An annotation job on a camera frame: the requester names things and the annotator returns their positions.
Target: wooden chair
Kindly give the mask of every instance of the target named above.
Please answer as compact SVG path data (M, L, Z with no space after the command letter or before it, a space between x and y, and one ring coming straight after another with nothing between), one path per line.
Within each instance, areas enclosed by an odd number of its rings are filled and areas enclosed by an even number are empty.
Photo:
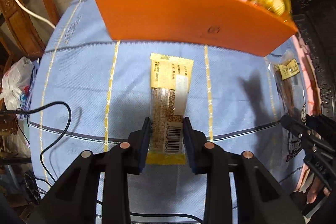
M56 25L60 19L53 0L43 0L50 21ZM39 37L29 15L14 0L0 0L0 9L18 47L30 59L42 57L45 44Z

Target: black cable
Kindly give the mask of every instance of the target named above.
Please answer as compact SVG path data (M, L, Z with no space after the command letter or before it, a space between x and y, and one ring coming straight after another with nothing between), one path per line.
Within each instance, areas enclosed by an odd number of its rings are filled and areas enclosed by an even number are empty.
M65 102L62 102L62 101L56 101L56 102L52 102L50 104L47 104L47 105L44 105L42 107L39 107L39 108L36 108L36 109L33 109L33 110L22 110L22 109L19 109L19 110L5 110L5 111L0 111L0 115L3 115L3 114L25 114L25 115L28 115L28 114L33 114L33 113L37 113L37 112L40 112L41 110L44 110L48 107L51 107L51 106L54 106L54 105L64 105L67 109L68 109L68 112L69 112L69 116L68 116L68 122L67 122L67 125L65 126L64 130L62 131L61 135L54 141L52 142L48 147L46 147L40 154L40 161L41 161L41 164L43 166L43 168L46 170L46 172L48 173L48 175L53 179L54 182L56 182L56 180L54 179L54 177L51 175L51 173L49 172L49 170L47 169L47 167L44 165L43 163L43 160L42 160L42 156L43 154L48 150L50 149L51 147L53 147L64 135L65 133L67 132L69 126L70 126L70 122L71 122L71 109L69 107L69 105ZM47 183L50 187L52 187L52 185L47 181L47 180L44 180L44 179L39 179L37 177L35 177L36 180L40 180L40 181L44 181L45 183ZM203 223L203 220L201 220L200 218L196 217L196 216L192 216L192 215L187 215L187 214L139 214L139 213L132 213L130 212L130 215L132 216L139 216L139 217L185 217L185 218L191 218L191 219L194 219L196 221L198 221L199 223Z
M41 187L38 187L38 186L37 186L37 188L38 188L39 190L41 190L42 192L44 192L43 194L46 194L46 193L47 193L47 191L46 191L46 190L44 190L43 188L41 188Z
M103 202L100 200L97 200L97 203L100 205L103 205ZM203 223L203 220L192 215L186 215L186 214L140 214L140 213L132 213L130 212L131 216L140 216L140 217L186 217L186 218L191 218L193 220L198 221L199 223Z
M52 185L50 184L49 181L45 180L45 179L38 179L37 177L35 177L36 180L39 180L39 181L43 181L45 182L46 184L48 184L50 187L52 187Z
M23 131L22 131L22 129L21 129L21 127L19 126L19 124L17 123L17 120L16 119L14 119L15 120L15 122L16 122L16 125L17 125L17 127L19 128L19 130L21 131L21 133L22 133L22 135L25 137L25 139L26 139L26 141L30 144L30 142L28 141L28 139L27 139L27 137L26 137L26 135L23 133Z
M26 114L26 115L27 114L33 114L33 113L40 112L41 110L44 110L44 109L46 109L48 107L51 107L51 106L54 106L54 105L64 105L68 109L68 112L69 112L68 123L65 126L65 128L64 128L63 132L61 133L61 135L41 152L41 154L40 154L40 162L41 162L43 168L45 169L45 171L48 173L48 175L53 179L54 182L56 182L56 180L54 179L53 175L49 172L49 170L47 169L47 167L44 165L43 160L42 160L42 156L43 156L43 154L48 149L50 149L51 147L53 147L65 135L65 133L67 132L67 130L68 130L69 126L70 126L70 122L71 122L71 109L70 109L69 105L67 103L65 103L65 102L62 102L62 101L56 101L56 102L52 102L52 103L46 104L46 105L44 105L42 107L38 107L36 109L32 109L32 110L4 110L4 111L0 111L0 115L3 115L3 114Z

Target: yellow stripe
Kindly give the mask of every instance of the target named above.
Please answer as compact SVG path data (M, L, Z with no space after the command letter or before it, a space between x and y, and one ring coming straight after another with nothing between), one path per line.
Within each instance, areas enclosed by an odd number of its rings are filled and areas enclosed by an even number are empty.
M108 144L109 144L109 111L110 111L110 100L111 100L111 93L112 93L114 68L115 68L116 62L117 62L119 44L120 44L120 40L114 46L114 57L113 57L113 63L112 63L112 68L111 68L111 72L110 72L109 90L107 91L107 97L106 97L105 119L104 119L104 126L105 126L105 145L104 145L104 151L105 152L108 151Z
M213 141L212 99L211 99L211 80L210 80L210 69L209 69L209 58L208 58L208 45L204 45L204 63L205 63L205 72L206 72L207 88L208 88L209 139L210 139L210 142L212 142Z
M55 47L55 50L54 52L52 53L52 56L51 56L51 61L50 61L50 64L49 64L49 68L48 68L48 72L47 72L47 77L45 79L45 83L44 83L44 88L43 88L43 92L42 92L42 99L41 99L41 106L44 105L44 96L45 96L45 91L47 89L47 85L48 85L48 81L49 81L49 76L50 76L50 72L51 72L51 67L53 66L53 63L54 63L54 59L55 59L55 55L56 55L56 52L57 52L57 49L59 47L59 44L61 43L62 39L63 39L63 36L65 34L65 31L70 23L70 21L72 20L72 18L74 17L74 14L78 8L78 6L81 4L82 0L79 0L78 4L76 5L76 7L74 8L68 22L66 23L65 27L63 28L63 31L62 31L62 34L60 35L58 41L57 41L57 44L56 44L56 47ZM41 115L40 115L40 148L41 148L41 151L43 151L43 143L42 143L42 122L43 122L43 110L40 112ZM48 181L48 176L47 176L47 172L46 170L44 170L44 176L45 176L45 179Z

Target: gold candy wrapper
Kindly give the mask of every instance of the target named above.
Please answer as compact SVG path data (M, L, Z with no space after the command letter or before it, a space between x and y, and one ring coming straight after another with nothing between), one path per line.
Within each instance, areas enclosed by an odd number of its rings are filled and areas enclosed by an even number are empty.
M185 164L183 117L193 60L151 54L152 136L148 164Z

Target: plastic bag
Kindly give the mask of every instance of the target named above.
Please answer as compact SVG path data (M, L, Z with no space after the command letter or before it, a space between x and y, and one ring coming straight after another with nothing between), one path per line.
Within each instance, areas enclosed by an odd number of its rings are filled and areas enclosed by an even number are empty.
M270 63L269 69L274 75L279 99L283 103L285 113L298 122L305 124L305 90L302 84L300 68L294 58L294 54L287 50L279 63ZM301 150L301 140L291 132L288 132L288 155L286 161L294 158Z
M183 117L193 60L151 54L152 136L148 164L185 164Z
M26 58L21 58L5 73L2 78L2 93L7 110L22 108L30 86L34 65Z

